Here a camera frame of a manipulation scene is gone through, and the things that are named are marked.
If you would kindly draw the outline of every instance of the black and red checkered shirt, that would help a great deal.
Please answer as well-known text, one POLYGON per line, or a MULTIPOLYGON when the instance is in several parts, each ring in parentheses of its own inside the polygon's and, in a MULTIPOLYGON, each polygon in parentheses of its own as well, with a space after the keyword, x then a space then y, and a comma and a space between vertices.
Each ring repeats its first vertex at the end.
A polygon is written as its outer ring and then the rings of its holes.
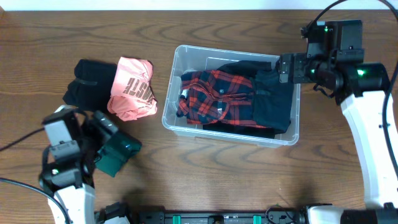
POLYGON ((253 121, 254 90, 249 79, 218 70, 190 72, 181 76, 182 90, 177 116, 188 124, 222 123, 265 128, 253 121))

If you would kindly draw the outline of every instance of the plastic storage container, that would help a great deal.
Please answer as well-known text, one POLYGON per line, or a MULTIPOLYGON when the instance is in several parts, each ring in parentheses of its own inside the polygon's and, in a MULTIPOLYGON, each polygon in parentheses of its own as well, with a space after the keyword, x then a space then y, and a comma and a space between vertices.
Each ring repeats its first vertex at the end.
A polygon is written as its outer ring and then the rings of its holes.
POLYGON ((284 134, 278 134, 275 139, 245 136, 240 134, 222 133, 203 130, 202 125, 187 124, 186 117, 178 118, 178 100, 181 94, 181 76, 187 72, 214 70, 220 66, 238 62, 240 60, 253 60, 272 62, 272 67, 279 56, 235 52, 230 50, 209 49, 181 45, 175 49, 174 62, 170 77, 169 89, 163 111, 162 123, 165 128, 173 130, 177 135, 190 137, 203 137, 225 141, 245 142, 265 147, 291 146, 299 140, 300 121, 300 85, 294 86, 292 110, 290 113, 291 124, 284 134))

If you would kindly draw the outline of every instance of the pink t-shirt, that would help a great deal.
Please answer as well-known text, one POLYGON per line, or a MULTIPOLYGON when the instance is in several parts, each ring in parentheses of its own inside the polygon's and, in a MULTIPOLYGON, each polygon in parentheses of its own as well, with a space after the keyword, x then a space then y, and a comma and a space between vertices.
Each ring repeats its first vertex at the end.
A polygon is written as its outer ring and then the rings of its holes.
POLYGON ((149 86, 152 65, 147 60, 121 57, 108 102, 108 111, 123 121, 156 114, 156 100, 149 86))

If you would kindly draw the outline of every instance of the folded black cloth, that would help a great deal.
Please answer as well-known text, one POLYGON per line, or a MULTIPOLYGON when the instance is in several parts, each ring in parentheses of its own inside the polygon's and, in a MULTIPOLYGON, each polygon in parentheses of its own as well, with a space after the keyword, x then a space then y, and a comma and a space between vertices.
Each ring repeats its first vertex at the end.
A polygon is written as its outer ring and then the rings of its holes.
POLYGON ((247 136, 261 137, 261 138, 275 138, 276 134, 280 134, 279 130, 273 128, 254 128, 247 126, 238 126, 232 124, 225 124, 217 122, 213 124, 203 125, 203 130, 219 131, 222 133, 242 134, 247 136))
POLYGON ((106 105, 117 68, 113 63, 81 59, 75 67, 76 78, 69 83, 62 99, 82 110, 108 112, 106 105))
POLYGON ((280 83, 278 69, 269 72, 259 70, 251 81, 255 91, 252 101, 253 120, 258 125, 285 133, 290 125, 293 83, 280 83))
POLYGON ((257 71, 271 71, 272 67, 270 62, 242 60, 223 65, 217 70, 229 73, 231 75, 241 75, 246 78, 254 78, 257 75, 257 71))

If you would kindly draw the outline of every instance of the wooden table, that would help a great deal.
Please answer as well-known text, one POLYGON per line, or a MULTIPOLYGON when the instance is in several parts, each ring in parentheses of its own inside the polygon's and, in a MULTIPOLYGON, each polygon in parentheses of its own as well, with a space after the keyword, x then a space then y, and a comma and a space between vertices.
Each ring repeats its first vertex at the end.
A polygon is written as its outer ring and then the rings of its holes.
MULTIPOLYGON (((178 137, 161 117, 174 50, 181 44, 279 55, 304 52, 304 26, 319 11, 5 12, 0 21, 0 145, 40 127, 63 103, 81 58, 154 64, 154 116, 122 122, 143 143, 116 176, 95 172, 95 209, 120 200, 168 210, 262 210, 330 202, 363 208, 363 181, 348 124, 334 100, 302 85, 300 139, 268 149, 178 137)), ((389 11, 333 11, 324 20, 362 19, 366 61, 391 74, 398 32, 389 11)), ((394 105, 397 115, 397 103, 394 105)), ((0 176, 38 187, 44 133, 0 153, 0 176)), ((0 184, 1 223, 53 223, 47 199, 0 184)))

